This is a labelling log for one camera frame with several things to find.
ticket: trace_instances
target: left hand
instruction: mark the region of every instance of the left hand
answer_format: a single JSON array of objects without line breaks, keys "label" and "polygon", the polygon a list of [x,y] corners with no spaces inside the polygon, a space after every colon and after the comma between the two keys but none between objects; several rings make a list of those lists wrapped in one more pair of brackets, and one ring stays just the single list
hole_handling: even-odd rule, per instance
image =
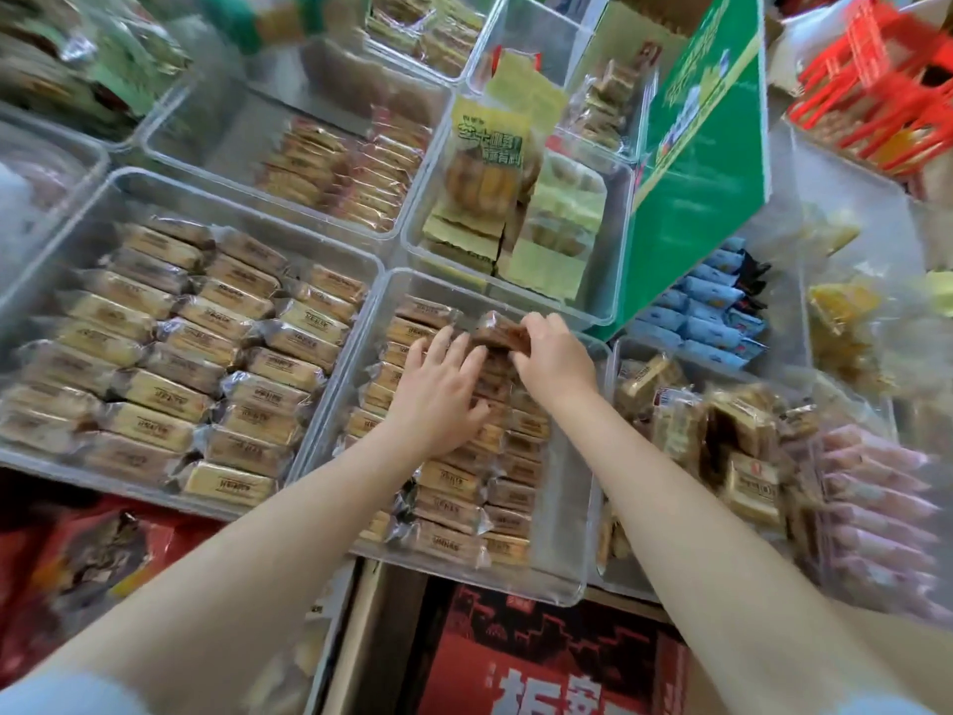
[{"label": "left hand", "polygon": [[444,327],[423,353],[424,339],[413,343],[394,401],[381,427],[396,433],[421,461],[442,456],[472,439],[490,417],[482,401],[471,407],[486,347],[467,354],[469,334],[453,341]]}]

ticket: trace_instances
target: finger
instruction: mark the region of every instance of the finger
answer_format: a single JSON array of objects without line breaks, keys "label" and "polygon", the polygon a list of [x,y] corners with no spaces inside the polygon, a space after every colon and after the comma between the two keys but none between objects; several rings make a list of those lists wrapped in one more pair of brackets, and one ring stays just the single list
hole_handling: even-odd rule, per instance
[{"label": "finger", "polygon": [[466,360],[460,365],[460,374],[468,387],[467,394],[472,395],[474,386],[477,385],[479,373],[483,369],[483,362],[486,361],[486,347],[478,346],[467,355]]},{"label": "finger", "polygon": [[550,331],[558,334],[568,334],[569,327],[558,313],[550,313],[546,316],[546,322],[549,324]]},{"label": "finger", "polygon": [[549,332],[549,326],[547,325],[546,319],[542,317],[542,313],[538,311],[533,311],[527,313],[523,316],[522,324],[525,327],[526,331],[529,332],[530,340],[538,340]]},{"label": "finger", "polygon": [[490,420],[490,414],[490,404],[483,400],[467,412],[467,429],[470,433],[467,440],[477,435],[480,427]]},{"label": "finger", "polygon": [[463,360],[467,358],[467,347],[470,346],[470,335],[460,334],[450,345],[446,358],[443,360],[455,369],[459,369]]},{"label": "finger", "polygon": [[444,326],[437,332],[427,349],[427,357],[423,361],[424,366],[439,366],[443,363],[443,358],[447,355],[447,347],[450,346],[450,339],[453,335],[453,326]]},{"label": "finger", "polygon": [[519,374],[519,380],[522,381],[523,372],[526,371],[526,367],[530,365],[530,357],[526,354],[521,354],[519,351],[510,351],[510,360],[513,361],[513,365]]},{"label": "finger", "polygon": [[407,373],[416,371],[423,365],[423,349],[427,347],[427,339],[419,338],[407,352],[407,361],[404,363],[404,370]]}]

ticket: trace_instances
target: blue wrapper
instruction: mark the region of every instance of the blue wrapper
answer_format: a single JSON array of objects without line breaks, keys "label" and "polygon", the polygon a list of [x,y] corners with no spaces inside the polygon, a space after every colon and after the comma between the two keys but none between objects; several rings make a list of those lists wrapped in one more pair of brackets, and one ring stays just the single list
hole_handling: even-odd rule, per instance
[{"label": "blue wrapper", "polygon": [[681,289],[691,298],[699,301],[713,309],[724,311],[729,306],[734,306],[745,295],[741,290],[730,286],[720,286],[711,281],[703,281],[694,275],[686,275],[681,282]]},{"label": "blue wrapper", "polygon": [[669,331],[677,331],[685,323],[685,314],[671,309],[663,309],[661,306],[649,306],[636,313],[639,321],[653,323]]},{"label": "blue wrapper", "polygon": [[645,321],[630,321],[625,327],[626,331],[632,336],[640,338],[650,338],[661,344],[664,349],[677,349],[681,346],[681,336],[674,331],[663,329]]},{"label": "blue wrapper", "polygon": [[659,297],[653,302],[656,306],[663,309],[672,309],[672,311],[684,311],[688,303],[688,296],[677,288],[669,288],[659,294]]},{"label": "blue wrapper", "polygon": [[730,238],[725,238],[724,243],[721,244],[721,248],[725,251],[732,251],[733,253],[740,253],[745,250],[747,241],[742,238],[740,235],[733,235]]},{"label": "blue wrapper", "polygon": [[745,363],[747,363],[743,358],[736,357],[728,351],[722,351],[721,349],[716,349],[714,346],[707,346],[697,341],[685,341],[681,349],[687,354],[703,358],[706,361],[714,361],[730,369],[741,369]]},{"label": "blue wrapper", "polygon": [[[691,308],[689,308],[688,314],[694,315]],[[768,322],[763,318],[753,316],[744,311],[739,311],[738,309],[728,309],[728,311],[725,311],[724,322],[736,331],[742,332],[742,334],[748,338],[754,338],[764,331],[768,325]]]},{"label": "blue wrapper", "polygon": [[735,331],[723,323],[702,321],[700,318],[689,318],[685,321],[681,335],[684,338],[729,352],[733,352],[735,347],[741,345],[745,339],[741,332]]},{"label": "blue wrapper", "polygon": [[712,254],[705,258],[706,264],[723,274],[736,274],[744,261],[745,257],[740,253],[723,251],[722,249],[712,251]]},{"label": "blue wrapper", "polygon": [[691,318],[700,318],[702,321],[708,321],[708,323],[724,323],[724,316],[721,311],[713,309],[711,306],[705,306],[694,298],[688,299],[688,307],[685,313]]},{"label": "blue wrapper", "polygon": [[752,358],[763,354],[767,350],[768,347],[764,344],[752,341],[750,338],[743,338],[741,343],[734,347],[731,352],[738,358],[750,361]]},{"label": "blue wrapper", "polygon": [[738,283],[737,275],[723,274],[716,268],[712,268],[707,263],[699,263],[692,269],[692,275],[703,281],[711,281],[721,286],[734,286]]}]

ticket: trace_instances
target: right hand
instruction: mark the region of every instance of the right hand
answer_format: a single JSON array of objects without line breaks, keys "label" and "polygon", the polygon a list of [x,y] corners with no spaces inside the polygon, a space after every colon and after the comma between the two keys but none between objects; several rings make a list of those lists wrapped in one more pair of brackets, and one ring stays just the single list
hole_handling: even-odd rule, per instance
[{"label": "right hand", "polygon": [[542,408],[552,414],[560,403],[599,395],[596,365],[562,316],[527,313],[522,323],[530,335],[530,356],[513,352],[510,358],[526,390]]}]

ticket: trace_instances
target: forearm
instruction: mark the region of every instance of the forearm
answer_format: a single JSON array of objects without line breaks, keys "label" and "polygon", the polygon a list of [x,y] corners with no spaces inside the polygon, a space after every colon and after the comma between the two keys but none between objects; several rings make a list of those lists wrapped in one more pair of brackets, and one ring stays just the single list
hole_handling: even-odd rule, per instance
[{"label": "forearm", "polygon": [[554,416],[733,713],[828,713],[858,693],[901,692],[793,565],[608,402],[592,394]]},{"label": "forearm", "polygon": [[240,696],[301,624],[415,456],[381,425],[205,542],[41,669],[104,675],[159,713],[216,711],[216,698]]}]

